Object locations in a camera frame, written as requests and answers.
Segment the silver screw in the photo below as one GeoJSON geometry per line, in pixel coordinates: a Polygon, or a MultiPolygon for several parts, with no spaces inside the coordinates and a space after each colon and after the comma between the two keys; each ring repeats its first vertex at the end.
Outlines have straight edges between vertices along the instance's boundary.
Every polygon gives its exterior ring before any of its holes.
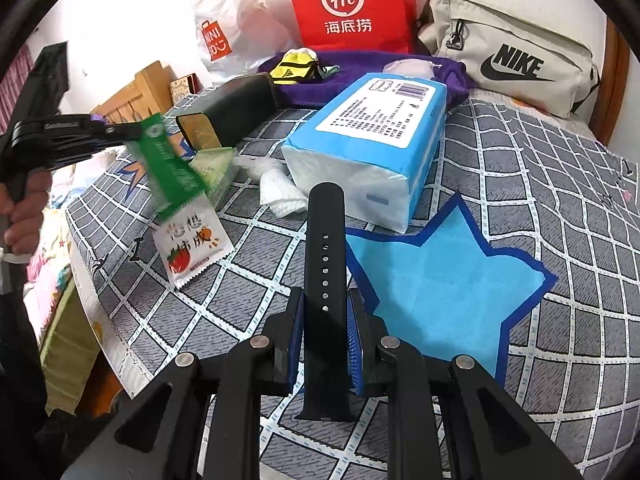
{"type": "Polygon", "coordinates": [[[185,368],[187,366],[191,366],[193,364],[194,357],[193,354],[189,352],[182,352],[175,357],[175,364],[180,368],[185,368]]]}
{"type": "Polygon", "coordinates": [[[468,355],[459,355],[456,357],[456,365],[463,370],[471,370],[476,365],[476,362],[468,355]]]}
{"type": "Polygon", "coordinates": [[[266,348],[267,346],[269,346],[269,338],[265,335],[256,335],[253,336],[251,338],[251,341],[249,341],[249,343],[251,343],[251,346],[253,348],[266,348]]]}
{"type": "Polygon", "coordinates": [[[385,335],[381,340],[380,344],[387,348],[388,350],[395,350],[400,346],[400,340],[393,335],[385,335]]]}

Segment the wooden floor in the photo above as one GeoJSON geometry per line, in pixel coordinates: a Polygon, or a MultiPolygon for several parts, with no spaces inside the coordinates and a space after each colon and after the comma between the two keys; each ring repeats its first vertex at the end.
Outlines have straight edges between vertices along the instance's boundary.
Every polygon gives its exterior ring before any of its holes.
{"type": "Polygon", "coordinates": [[[100,351],[76,408],[77,414],[98,416],[109,411],[111,399],[122,389],[106,357],[100,351]]]}

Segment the pink curtain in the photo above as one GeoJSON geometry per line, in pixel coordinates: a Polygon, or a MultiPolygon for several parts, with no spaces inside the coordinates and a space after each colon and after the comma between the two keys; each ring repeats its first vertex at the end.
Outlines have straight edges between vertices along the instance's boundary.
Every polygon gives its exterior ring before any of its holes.
{"type": "Polygon", "coordinates": [[[20,90],[32,68],[31,53],[25,44],[0,83],[0,133],[4,134],[6,131],[20,90]]]}

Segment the human hand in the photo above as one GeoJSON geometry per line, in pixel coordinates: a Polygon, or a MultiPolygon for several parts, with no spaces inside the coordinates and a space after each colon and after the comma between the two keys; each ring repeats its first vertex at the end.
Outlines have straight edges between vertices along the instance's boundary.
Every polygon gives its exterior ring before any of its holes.
{"type": "Polygon", "coordinates": [[[49,201],[51,174],[48,171],[33,173],[27,179],[25,198],[18,204],[9,195],[5,184],[0,183],[0,214],[13,223],[4,232],[4,241],[14,254],[33,254],[38,248],[42,211],[49,201]]]}

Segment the grid pattern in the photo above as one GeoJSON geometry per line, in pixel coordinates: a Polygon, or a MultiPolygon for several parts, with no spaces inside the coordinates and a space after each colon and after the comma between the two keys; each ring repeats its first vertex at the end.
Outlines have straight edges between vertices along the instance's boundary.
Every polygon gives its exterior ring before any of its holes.
{"type": "MultiPolygon", "coordinates": [[[[194,99],[167,114],[170,135],[172,117],[194,99]]],[[[238,149],[282,158],[282,140],[312,114],[284,110],[238,149]]],[[[131,177],[120,173],[131,162],[125,152],[68,219],[100,304],[151,377],[179,351],[201,358],[228,351],[284,309],[290,287],[303,283],[306,217],[276,219],[239,174],[219,211],[234,251],[171,290],[152,239],[146,181],[127,194],[131,177]]],[[[408,234],[457,190],[493,246],[522,248],[558,276],[511,331],[506,389],[586,478],[603,478],[638,430],[638,167],[512,108],[472,100],[448,117],[408,234]]],[[[382,478],[386,399],[353,397],[354,424],[300,421],[303,381],[300,363],[292,396],[263,398],[262,462],[299,479],[382,478]]],[[[450,476],[439,415],[436,421],[450,476]]]]}

